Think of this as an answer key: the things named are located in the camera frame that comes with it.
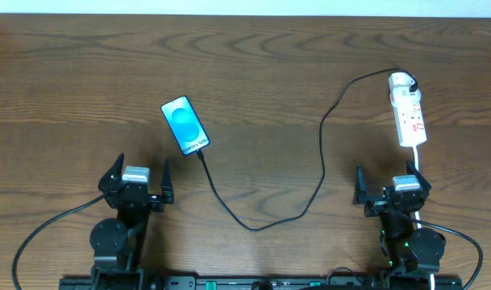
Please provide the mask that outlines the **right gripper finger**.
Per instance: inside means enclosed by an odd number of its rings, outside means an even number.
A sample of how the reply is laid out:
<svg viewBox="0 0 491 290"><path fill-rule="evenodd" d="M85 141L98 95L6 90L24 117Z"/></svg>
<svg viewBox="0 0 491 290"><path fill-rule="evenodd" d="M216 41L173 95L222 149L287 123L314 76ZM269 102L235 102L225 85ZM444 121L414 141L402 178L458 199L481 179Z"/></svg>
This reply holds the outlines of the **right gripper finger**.
<svg viewBox="0 0 491 290"><path fill-rule="evenodd" d="M353 204L362 205L367 201L368 188L365 182L364 173L359 164L356 165L356 185L353 195Z"/></svg>
<svg viewBox="0 0 491 290"><path fill-rule="evenodd" d="M412 160L406 161L406 171L409 175L416 177L423 191L429 192L431 190L431 184L422 176Z"/></svg>

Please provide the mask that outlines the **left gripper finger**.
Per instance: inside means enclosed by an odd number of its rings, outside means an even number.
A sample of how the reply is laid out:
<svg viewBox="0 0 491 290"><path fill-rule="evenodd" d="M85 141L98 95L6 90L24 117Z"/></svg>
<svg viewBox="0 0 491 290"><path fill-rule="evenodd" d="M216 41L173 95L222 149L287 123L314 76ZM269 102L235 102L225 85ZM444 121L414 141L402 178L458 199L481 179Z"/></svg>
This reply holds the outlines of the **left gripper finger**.
<svg viewBox="0 0 491 290"><path fill-rule="evenodd" d="M98 189L101 192L109 192L114 183L121 180L121 174L123 169L124 154L121 153L113 165L102 176L98 183Z"/></svg>
<svg viewBox="0 0 491 290"><path fill-rule="evenodd" d="M171 179L170 162L165 160L162 173L162 180L160 183L160 189L162 197L174 197L173 183Z"/></svg>

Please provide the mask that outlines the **blue smartphone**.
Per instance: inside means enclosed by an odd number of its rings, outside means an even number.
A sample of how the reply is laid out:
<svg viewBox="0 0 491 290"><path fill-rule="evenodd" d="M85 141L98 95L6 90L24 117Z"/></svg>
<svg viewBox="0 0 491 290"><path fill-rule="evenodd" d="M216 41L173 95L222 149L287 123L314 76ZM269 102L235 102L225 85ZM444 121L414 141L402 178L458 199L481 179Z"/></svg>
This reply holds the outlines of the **blue smartphone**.
<svg viewBox="0 0 491 290"><path fill-rule="evenodd" d="M160 111L184 155L210 145L210 138L187 96L164 103Z"/></svg>

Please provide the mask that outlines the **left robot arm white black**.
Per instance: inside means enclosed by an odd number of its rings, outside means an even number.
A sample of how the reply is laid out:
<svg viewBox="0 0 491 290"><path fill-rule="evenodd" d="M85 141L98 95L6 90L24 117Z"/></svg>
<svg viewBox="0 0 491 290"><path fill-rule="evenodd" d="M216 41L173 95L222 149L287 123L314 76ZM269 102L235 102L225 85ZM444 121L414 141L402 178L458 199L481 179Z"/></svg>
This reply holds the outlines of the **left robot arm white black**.
<svg viewBox="0 0 491 290"><path fill-rule="evenodd" d="M149 192L150 169L123 166L120 154L98 183L115 218L100 221L91 231L94 250L92 289L154 289L161 279L140 266L148 220L174 202L169 161L164 162L160 192Z"/></svg>

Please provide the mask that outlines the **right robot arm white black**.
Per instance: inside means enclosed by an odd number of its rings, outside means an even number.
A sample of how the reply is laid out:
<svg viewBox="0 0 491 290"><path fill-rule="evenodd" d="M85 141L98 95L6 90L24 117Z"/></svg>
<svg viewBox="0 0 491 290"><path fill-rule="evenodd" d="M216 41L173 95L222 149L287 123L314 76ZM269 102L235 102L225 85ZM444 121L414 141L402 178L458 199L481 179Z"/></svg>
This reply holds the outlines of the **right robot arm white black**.
<svg viewBox="0 0 491 290"><path fill-rule="evenodd" d="M440 269L445 251L445 237L426 227L416 228L411 214L419 211L429 196L431 185L416 169L406 163L407 173L395 176L393 184L383 188L379 195L368 193L361 166L356 167L355 205L364 206L364 216L379 217L383 234L381 244L389 258L389 270L380 274L388 287L391 279L427 280Z"/></svg>

